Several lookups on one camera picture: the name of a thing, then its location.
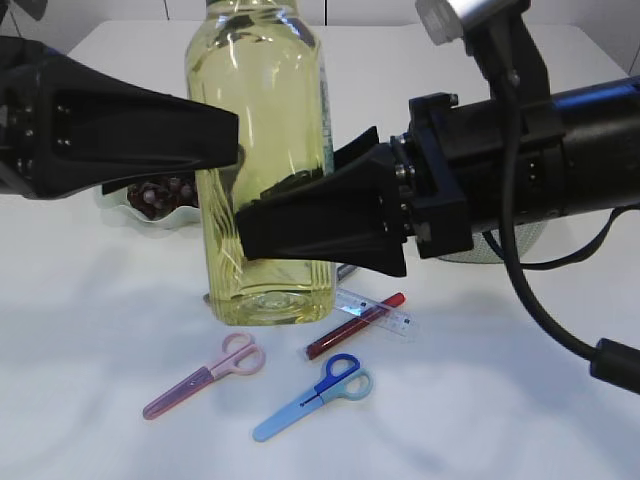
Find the scissor blade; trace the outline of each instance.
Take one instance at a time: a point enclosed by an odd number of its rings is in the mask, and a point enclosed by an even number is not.
[[[294,401],[281,408],[267,420],[258,425],[253,430],[253,439],[256,442],[269,440],[289,425],[294,424],[302,417],[305,417],[320,408],[324,405],[324,402],[322,401],[322,398],[317,395],[317,392],[313,388],[304,392]]]

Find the white table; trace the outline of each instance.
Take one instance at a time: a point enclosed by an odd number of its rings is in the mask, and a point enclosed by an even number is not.
[[[182,59],[197,23],[109,22],[72,56],[147,88],[184,95]],[[435,48],[420,26],[317,29],[335,143],[377,124],[408,123],[407,100],[437,91],[463,102],[487,88],[460,44]],[[581,31],[538,26],[555,91],[623,77]],[[142,407],[213,357],[232,329],[201,297],[198,226],[145,229],[100,212],[92,193],[54,203],[0,198],[0,478],[637,479],[640,398],[590,379],[587,365],[543,334],[500,266],[420,261],[409,276],[360,271],[346,287],[372,298],[403,291],[421,324],[411,344],[363,334],[340,351],[375,375],[362,402],[333,402],[266,444],[252,429],[320,378],[300,349],[344,317],[253,329],[268,353],[154,422]],[[549,225],[529,260],[581,246],[605,213]],[[629,215],[589,263],[531,274],[571,331],[640,347]]]

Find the black cable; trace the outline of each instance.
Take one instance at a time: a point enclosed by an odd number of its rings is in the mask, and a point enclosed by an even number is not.
[[[558,258],[556,260],[550,260],[548,262],[540,262],[540,263],[521,263],[520,265],[524,270],[533,270],[539,272],[545,272],[549,270],[554,270],[560,267],[566,267],[567,265],[571,265],[574,263],[584,262],[591,258],[595,253],[600,249],[602,244],[607,238],[607,235],[611,231],[611,227],[613,223],[622,215],[623,213],[630,212],[633,210],[640,211],[640,205],[631,205],[628,207],[620,207],[616,208],[611,212],[609,216],[609,220],[605,224],[605,226],[600,230],[600,233],[596,235],[596,237],[587,243],[584,247],[582,247],[577,252],[574,252],[566,257]],[[496,254],[501,260],[504,260],[504,252],[502,251],[502,247],[498,244],[496,239],[494,238],[491,232],[484,232],[482,234],[484,240],[487,242],[487,245],[493,250],[493,253]]]
[[[560,326],[540,304],[520,265],[513,221],[515,173],[522,132],[522,115],[514,87],[503,77],[495,85],[496,97],[505,109],[504,165],[502,173],[502,206],[500,209],[500,244],[504,251],[504,264],[518,298],[531,317],[551,338],[576,355],[591,361],[596,350],[577,339]]]

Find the screw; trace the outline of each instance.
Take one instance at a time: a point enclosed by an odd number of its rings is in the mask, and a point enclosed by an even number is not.
[[[516,72],[515,70],[509,72],[507,79],[509,80],[509,83],[511,83],[511,85],[513,85],[514,87],[520,86],[520,75],[518,75],[518,72]]]
[[[407,171],[405,170],[404,165],[396,165],[396,178],[401,182],[407,178]]]

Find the robotic arm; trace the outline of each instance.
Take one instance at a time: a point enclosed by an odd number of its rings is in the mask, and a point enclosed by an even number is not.
[[[613,221],[640,208],[640,78],[551,96],[522,20],[529,5],[418,0],[436,43],[463,38],[492,99],[463,107],[454,94],[411,100],[406,133],[381,143],[371,128],[335,153],[332,175],[301,186],[285,179],[238,212],[243,248],[249,258],[328,260],[404,276],[408,237],[429,258],[470,250],[472,233],[498,227],[500,246],[490,244],[534,320],[589,361],[594,377],[640,394],[640,351],[576,339],[523,274],[588,258],[610,224],[576,255],[533,266],[520,263],[513,231],[515,223],[610,208]],[[238,156],[235,115],[119,82],[38,42],[0,37],[0,105],[2,193],[60,198]]]

